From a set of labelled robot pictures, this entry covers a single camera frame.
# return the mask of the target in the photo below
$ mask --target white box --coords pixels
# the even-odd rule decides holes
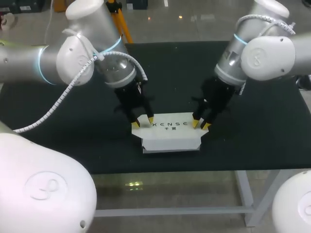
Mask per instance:
[[[143,153],[199,150],[201,137],[208,132],[192,127],[192,113],[155,114],[153,124],[146,115],[138,120],[140,128],[132,128],[132,134],[141,138]]]

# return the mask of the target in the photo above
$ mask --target yellow fingertip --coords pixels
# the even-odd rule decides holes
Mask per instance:
[[[150,124],[152,124],[154,122],[154,117],[149,117],[148,120],[149,120]]]
[[[192,121],[192,127],[193,127],[193,128],[196,128],[197,125],[198,125],[198,123],[199,123],[199,121],[194,119],[194,120]]]
[[[209,124],[209,123],[205,123],[205,125],[204,125],[203,128],[202,128],[202,130],[207,130],[208,127],[209,127],[210,125],[211,125],[211,124]]]
[[[139,129],[139,125],[138,125],[138,123],[137,123],[136,121],[135,121],[135,122],[132,122],[131,124],[132,124],[132,126],[133,126],[134,128]]]

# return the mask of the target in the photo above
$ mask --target tripod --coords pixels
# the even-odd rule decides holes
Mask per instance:
[[[108,0],[108,2],[106,2],[106,5],[108,7],[109,12],[111,13],[113,22],[115,23],[120,36],[123,37],[124,34],[127,42],[133,43],[133,39],[131,37],[131,34],[127,28],[126,22],[123,17],[122,3],[121,2],[118,3],[116,0]]]

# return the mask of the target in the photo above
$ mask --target table leg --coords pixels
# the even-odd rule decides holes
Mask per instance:
[[[245,215],[247,227],[259,225],[263,215],[267,212],[276,192],[281,185],[291,176],[292,170],[271,170],[264,184],[262,194],[255,199],[253,208],[254,212]]]
[[[246,171],[235,171],[242,204],[251,207],[254,203],[252,190],[249,186]]]

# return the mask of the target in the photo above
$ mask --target table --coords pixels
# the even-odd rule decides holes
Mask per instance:
[[[127,45],[149,78],[155,113],[191,112],[200,85],[212,75],[227,42]],[[0,94],[0,120],[24,127],[41,117],[64,87],[5,84]],[[91,174],[237,170],[243,207],[98,210],[97,216],[247,213],[247,226],[257,225],[293,168],[311,167],[311,115],[294,80],[249,80],[202,138],[199,152],[142,154],[140,140],[118,100],[98,75],[76,87],[40,127],[23,136],[76,159]],[[253,202],[245,170],[272,169],[263,195]]]

